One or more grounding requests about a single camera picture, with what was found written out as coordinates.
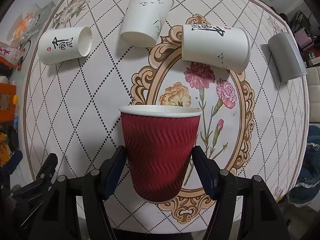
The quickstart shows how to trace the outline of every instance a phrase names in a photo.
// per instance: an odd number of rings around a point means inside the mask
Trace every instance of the cup bottom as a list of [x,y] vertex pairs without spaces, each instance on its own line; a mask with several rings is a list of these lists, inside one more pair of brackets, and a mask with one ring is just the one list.
[[151,48],[157,42],[149,35],[140,32],[125,32],[121,34],[121,38],[129,44],[141,48]]

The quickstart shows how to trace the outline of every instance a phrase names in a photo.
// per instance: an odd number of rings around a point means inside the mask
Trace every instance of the peony print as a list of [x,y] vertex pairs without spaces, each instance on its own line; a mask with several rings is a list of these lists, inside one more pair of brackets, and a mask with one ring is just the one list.
[[81,11],[85,10],[86,4],[89,2],[90,0],[71,0],[68,6],[65,6],[61,12],[54,16],[51,28],[66,28],[67,23],[70,22],[74,16],[78,17]]
[[185,106],[191,104],[189,89],[183,86],[181,82],[176,82],[172,87],[165,89],[165,94],[160,96],[160,104],[166,106]]

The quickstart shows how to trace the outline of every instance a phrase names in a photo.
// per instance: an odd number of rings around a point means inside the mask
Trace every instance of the table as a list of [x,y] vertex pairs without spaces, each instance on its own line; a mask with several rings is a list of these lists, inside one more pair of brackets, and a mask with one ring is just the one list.
[[[79,7],[83,1],[87,4]],[[286,23],[257,0],[175,0],[157,45],[137,48],[119,39],[128,1],[61,0],[46,24],[43,31],[89,26],[93,46],[86,58],[51,66],[34,52],[23,104],[25,151],[33,175],[50,152],[59,160],[54,178],[99,168],[124,144],[122,105],[200,105],[197,144],[207,156],[238,176],[261,175],[275,199],[285,195],[300,171],[309,115],[305,77],[281,82],[267,46],[274,34],[291,34]],[[245,72],[182,61],[185,23],[244,28],[252,42]],[[219,98],[223,104],[211,118]],[[214,136],[217,126],[223,128]],[[83,214],[81,198],[77,203]],[[192,161],[179,195],[169,203],[144,202],[133,189],[127,165],[105,203],[113,227],[147,233],[206,229],[213,205]]]

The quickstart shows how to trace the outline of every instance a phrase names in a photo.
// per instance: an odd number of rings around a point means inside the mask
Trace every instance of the red paper cup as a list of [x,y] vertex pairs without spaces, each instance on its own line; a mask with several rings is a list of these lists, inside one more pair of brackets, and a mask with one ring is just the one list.
[[173,199],[187,172],[201,110],[155,105],[119,110],[135,191],[151,203]]

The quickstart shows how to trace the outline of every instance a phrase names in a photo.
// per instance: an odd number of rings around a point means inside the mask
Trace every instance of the black calligraphy text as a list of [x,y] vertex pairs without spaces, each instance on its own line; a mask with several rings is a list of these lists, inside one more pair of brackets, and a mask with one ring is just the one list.
[[72,48],[72,40],[73,40],[73,37],[67,40],[57,40],[57,37],[55,37],[52,41],[52,44],[55,49],[58,47],[59,49],[64,50],[66,49],[66,47]]

